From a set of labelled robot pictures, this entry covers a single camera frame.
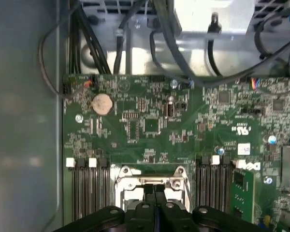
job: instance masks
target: blue wire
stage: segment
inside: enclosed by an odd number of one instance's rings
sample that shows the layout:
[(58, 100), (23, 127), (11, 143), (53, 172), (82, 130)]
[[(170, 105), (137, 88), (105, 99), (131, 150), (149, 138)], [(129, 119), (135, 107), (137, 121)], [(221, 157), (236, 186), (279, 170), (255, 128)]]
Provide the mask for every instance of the blue wire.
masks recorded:
[(259, 87), (259, 84), (260, 84), (260, 79), (258, 79), (257, 82), (256, 82), (256, 88)]

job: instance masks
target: white sticker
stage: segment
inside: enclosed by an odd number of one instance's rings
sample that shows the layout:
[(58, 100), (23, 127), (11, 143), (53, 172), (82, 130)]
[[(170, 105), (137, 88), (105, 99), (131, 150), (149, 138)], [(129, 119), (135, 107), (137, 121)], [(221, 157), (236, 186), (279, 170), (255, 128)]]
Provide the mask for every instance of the white sticker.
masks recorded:
[(250, 155), (250, 144), (238, 144), (237, 154), (239, 156), (249, 156)]

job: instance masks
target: mounting screw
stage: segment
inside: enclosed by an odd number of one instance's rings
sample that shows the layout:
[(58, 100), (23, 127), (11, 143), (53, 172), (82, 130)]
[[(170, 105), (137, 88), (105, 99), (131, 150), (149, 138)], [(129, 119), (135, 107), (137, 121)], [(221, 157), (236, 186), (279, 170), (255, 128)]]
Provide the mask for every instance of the mounting screw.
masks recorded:
[(271, 185), (273, 183), (273, 179), (271, 177), (266, 176), (263, 181), (266, 185)]
[(200, 208), (199, 211), (202, 214), (206, 214), (207, 213), (207, 209), (204, 209), (204, 208)]
[(172, 89), (176, 89), (177, 86), (178, 86), (178, 81), (176, 81), (176, 80), (173, 79), (173, 80), (170, 82), (170, 87), (171, 87)]
[(174, 205), (172, 203), (166, 203), (165, 206), (168, 207), (168, 208), (173, 208), (174, 207)]
[(173, 183), (172, 183), (172, 187), (173, 187), (174, 189), (178, 189), (178, 188), (180, 187), (180, 181), (179, 181), (179, 180), (175, 180), (175, 181), (173, 181)]
[(135, 26), (136, 29), (139, 29), (141, 27), (141, 22), (139, 20), (137, 20), (135, 22), (135, 25), (134, 26)]
[(83, 118), (82, 115), (76, 115), (75, 116), (75, 120), (76, 120), (77, 123), (82, 123), (84, 118)]
[(113, 210), (111, 210), (111, 212), (110, 212), (111, 214), (116, 214), (116, 213), (118, 213), (118, 210), (116, 210), (116, 209), (113, 209)]

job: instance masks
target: integrated circuit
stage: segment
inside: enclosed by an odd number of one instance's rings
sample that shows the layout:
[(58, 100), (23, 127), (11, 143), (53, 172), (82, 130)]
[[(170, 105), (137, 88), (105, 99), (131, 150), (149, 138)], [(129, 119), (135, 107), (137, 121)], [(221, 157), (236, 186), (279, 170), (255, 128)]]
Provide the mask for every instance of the integrated circuit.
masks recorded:
[(283, 99), (273, 100), (273, 111), (283, 111), (285, 101)]
[(244, 187), (244, 175), (239, 172), (234, 172), (233, 174), (233, 182), (240, 187)]
[(157, 119), (145, 119), (145, 132), (159, 132), (159, 121)]
[(242, 219), (243, 213), (239, 209), (234, 208), (233, 209), (233, 216), (236, 218)]
[(230, 92), (222, 91), (218, 93), (218, 102), (220, 104), (229, 104), (230, 103)]

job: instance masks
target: motherboard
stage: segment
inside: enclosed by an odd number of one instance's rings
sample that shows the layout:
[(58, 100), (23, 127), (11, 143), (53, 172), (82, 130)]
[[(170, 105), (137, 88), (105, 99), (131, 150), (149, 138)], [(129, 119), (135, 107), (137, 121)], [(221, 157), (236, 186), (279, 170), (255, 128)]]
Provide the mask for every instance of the motherboard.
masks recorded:
[[(288, 231), (290, 94), (249, 81), (199, 88), (163, 76), (68, 75), (64, 101), (64, 223), (141, 200), (164, 183), (187, 210), (207, 205)], [(260, 79), (270, 93), (287, 78)]]

